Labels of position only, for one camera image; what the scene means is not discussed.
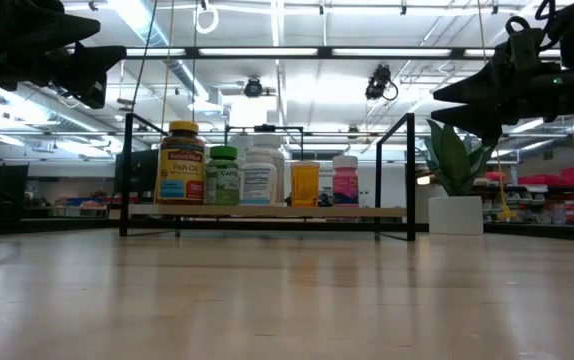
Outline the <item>green cap caffeine bottle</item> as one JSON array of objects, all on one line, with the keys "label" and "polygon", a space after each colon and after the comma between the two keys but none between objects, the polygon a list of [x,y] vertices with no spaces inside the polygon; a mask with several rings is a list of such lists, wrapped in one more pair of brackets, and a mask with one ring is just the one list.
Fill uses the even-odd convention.
[{"label": "green cap caffeine bottle", "polygon": [[236,206],[240,201],[240,169],[238,152],[231,146],[210,148],[206,165],[205,203],[217,206]]}]

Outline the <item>orange pill vial white cap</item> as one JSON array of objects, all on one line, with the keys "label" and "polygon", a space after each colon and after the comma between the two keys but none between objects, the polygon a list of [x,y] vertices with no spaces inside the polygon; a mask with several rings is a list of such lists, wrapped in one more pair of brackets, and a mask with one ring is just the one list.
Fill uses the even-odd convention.
[{"label": "orange pill vial white cap", "polygon": [[291,206],[317,207],[320,164],[314,161],[298,161],[291,169]]}]

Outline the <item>black monitor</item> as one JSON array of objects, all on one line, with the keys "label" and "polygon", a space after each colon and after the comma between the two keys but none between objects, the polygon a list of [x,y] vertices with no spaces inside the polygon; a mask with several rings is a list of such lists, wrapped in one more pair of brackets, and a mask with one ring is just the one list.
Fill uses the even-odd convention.
[{"label": "black monitor", "polygon": [[[130,191],[153,192],[156,186],[159,152],[157,150],[131,153]],[[114,191],[122,190],[123,156],[118,154],[115,162]]]}]

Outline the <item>pink bottle white cap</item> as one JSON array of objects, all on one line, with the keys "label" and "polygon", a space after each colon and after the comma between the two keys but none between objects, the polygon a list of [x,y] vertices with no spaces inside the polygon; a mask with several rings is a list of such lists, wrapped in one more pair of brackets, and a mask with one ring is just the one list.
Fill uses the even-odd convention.
[{"label": "pink bottle white cap", "polygon": [[335,207],[357,207],[359,205],[358,158],[338,155],[332,159],[332,192]]}]

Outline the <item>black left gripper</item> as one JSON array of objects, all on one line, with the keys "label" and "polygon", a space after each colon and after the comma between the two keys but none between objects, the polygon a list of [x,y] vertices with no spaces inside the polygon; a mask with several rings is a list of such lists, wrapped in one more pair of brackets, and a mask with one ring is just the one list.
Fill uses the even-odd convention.
[{"label": "black left gripper", "polygon": [[0,0],[0,87],[54,84],[91,109],[105,106],[107,72],[127,57],[123,46],[64,46],[101,30],[94,19],[66,15],[61,0]]}]

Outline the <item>black aluminium rig frame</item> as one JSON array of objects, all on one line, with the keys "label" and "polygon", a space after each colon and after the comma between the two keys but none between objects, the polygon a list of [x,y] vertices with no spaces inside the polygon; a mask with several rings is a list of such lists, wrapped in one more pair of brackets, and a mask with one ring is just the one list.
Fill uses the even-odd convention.
[{"label": "black aluminium rig frame", "polygon": [[[0,235],[118,228],[118,220],[94,218],[23,219],[0,222]],[[245,221],[189,221],[133,219],[130,229],[232,230],[232,231],[329,231],[329,232],[381,232],[405,233],[406,223],[328,223],[313,221],[254,222]],[[538,225],[519,223],[487,223],[484,231],[490,234],[543,237],[574,240],[574,225]]]}]

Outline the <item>large white headache relief bottle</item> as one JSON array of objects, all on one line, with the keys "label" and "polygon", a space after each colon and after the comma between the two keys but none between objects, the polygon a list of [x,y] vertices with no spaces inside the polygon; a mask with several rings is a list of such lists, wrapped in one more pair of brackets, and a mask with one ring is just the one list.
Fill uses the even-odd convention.
[{"label": "large white headache relief bottle", "polygon": [[283,205],[285,203],[285,156],[281,152],[282,138],[278,135],[273,134],[262,134],[257,135],[254,139],[253,148],[267,150],[272,158],[272,164],[277,169],[277,182],[276,182],[276,193],[277,193],[277,203]]}]

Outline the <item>black-framed wooden shelf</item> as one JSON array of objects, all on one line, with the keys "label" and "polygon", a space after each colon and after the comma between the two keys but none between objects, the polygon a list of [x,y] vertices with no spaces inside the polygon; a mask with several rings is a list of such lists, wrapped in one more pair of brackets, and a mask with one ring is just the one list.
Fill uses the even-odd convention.
[{"label": "black-framed wooden shelf", "polygon": [[[132,204],[131,168],[132,140],[135,122],[165,132],[143,117],[130,112],[126,115],[122,151],[121,203],[118,218],[119,234],[129,235],[131,228],[171,228],[200,230],[278,230],[278,231],[364,231],[382,236],[413,242],[416,237],[415,223],[415,157],[413,155],[413,114],[404,115],[377,141],[375,167],[375,206],[352,207],[272,207],[272,206],[216,206],[216,205],[156,205]],[[405,125],[406,169],[405,206],[384,208],[382,199],[382,146],[394,132]]]}]

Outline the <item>black overhead crossbar with lights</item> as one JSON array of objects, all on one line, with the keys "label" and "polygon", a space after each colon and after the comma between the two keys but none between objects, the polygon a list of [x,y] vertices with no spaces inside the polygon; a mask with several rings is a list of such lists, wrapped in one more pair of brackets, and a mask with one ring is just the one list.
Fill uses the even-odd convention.
[{"label": "black overhead crossbar with lights", "polygon": [[128,60],[142,59],[387,59],[483,60],[493,48],[464,47],[144,47],[127,49]]}]

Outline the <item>yellow cap fish oil bottle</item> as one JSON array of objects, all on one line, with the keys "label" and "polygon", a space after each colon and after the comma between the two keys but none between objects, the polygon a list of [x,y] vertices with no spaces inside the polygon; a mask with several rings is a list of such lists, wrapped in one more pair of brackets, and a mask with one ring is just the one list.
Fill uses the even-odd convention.
[{"label": "yellow cap fish oil bottle", "polygon": [[205,145],[191,121],[172,121],[159,148],[156,204],[202,205],[205,193]]}]

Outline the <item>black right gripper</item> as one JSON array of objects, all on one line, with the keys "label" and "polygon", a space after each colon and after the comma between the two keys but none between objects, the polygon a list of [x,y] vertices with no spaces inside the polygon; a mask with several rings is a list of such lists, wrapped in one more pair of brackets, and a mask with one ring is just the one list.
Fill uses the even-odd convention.
[{"label": "black right gripper", "polygon": [[494,145],[503,125],[515,125],[525,118],[553,122],[556,113],[554,92],[561,65],[540,59],[545,32],[541,28],[507,27],[508,38],[495,47],[494,64],[486,64],[474,75],[433,93],[435,100],[473,104],[494,100],[494,106],[462,105],[436,110],[433,120],[451,125]]}]

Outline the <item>green plant in white pot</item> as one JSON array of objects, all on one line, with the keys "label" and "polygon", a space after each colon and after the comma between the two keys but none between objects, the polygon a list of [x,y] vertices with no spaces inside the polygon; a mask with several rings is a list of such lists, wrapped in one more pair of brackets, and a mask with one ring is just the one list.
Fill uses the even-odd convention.
[{"label": "green plant in white pot", "polygon": [[428,124],[425,161],[446,193],[428,200],[429,231],[438,235],[482,235],[482,199],[472,195],[472,189],[496,145],[471,148],[451,125],[441,126],[433,120]]}]

